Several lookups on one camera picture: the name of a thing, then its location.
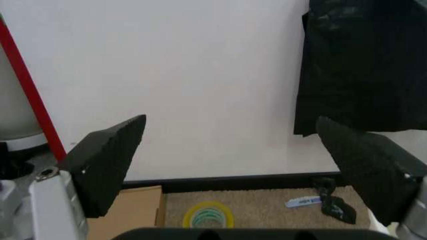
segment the black baseboard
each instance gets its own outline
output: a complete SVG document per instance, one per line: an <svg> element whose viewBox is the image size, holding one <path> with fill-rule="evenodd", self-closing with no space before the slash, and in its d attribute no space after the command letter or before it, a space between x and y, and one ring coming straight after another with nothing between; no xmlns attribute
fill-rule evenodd
<svg viewBox="0 0 427 240"><path fill-rule="evenodd" d="M224 190L299 189L312 188L313 179L322 177L335 179L336 185L339 187L348 185L340 172L310 172L125 181L122 188L132 189L161 185L163 192L166 194Z"/></svg>

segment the beige carpet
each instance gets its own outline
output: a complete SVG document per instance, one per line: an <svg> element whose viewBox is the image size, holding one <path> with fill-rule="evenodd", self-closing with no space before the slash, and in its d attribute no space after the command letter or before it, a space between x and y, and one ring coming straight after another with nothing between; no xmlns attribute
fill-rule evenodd
<svg viewBox="0 0 427 240"><path fill-rule="evenodd" d="M313 195L316 191L311 188L169 193L165 194L165 226L181 227L184 214L190 207L203 201L218 201L231 209L236 228L369 228L368 208L351 186L338 187L333 195L343 198L356 210L355 225L323 215L320 204L285 207L285 202L290 199Z"/></svg>

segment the tape roll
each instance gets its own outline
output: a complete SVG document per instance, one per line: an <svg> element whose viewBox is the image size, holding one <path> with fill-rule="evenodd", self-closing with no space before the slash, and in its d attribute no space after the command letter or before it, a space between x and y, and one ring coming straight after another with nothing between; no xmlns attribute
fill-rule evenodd
<svg viewBox="0 0 427 240"><path fill-rule="evenodd" d="M203 201L190 208L184 215L184 228L197 228L204 220L213 220L221 223L223 228L234 228L232 211L217 201Z"/></svg>

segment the black foam pad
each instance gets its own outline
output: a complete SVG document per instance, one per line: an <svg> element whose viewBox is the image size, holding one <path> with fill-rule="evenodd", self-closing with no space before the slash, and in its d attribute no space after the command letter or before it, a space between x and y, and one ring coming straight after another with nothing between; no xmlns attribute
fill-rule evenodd
<svg viewBox="0 0 427 240"><path fill-rule="evenodd" d="M427 166L389 138L353 130L329 118L316 123L322 143L383 225L399 222L416 196Z"/></svg>
<svg viewBox="0 0 427 240"><path fill-rule="evenodd" d="M104 216L122 188L146 116L139 115L105 130L89 133L58 167L71 173L87 218Z"/></svg>

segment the white wall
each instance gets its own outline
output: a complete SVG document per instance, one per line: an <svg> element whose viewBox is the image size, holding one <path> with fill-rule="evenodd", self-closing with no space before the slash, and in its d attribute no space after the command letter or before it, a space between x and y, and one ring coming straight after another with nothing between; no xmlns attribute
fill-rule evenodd
<svg viewBox="0 0 427 240"><path fill-rule="evenodd" d="M336 171L292 135L307 0L0 0L69 151L146 113L128 180ZM391 133L427 159L425 134Z"/></svg>

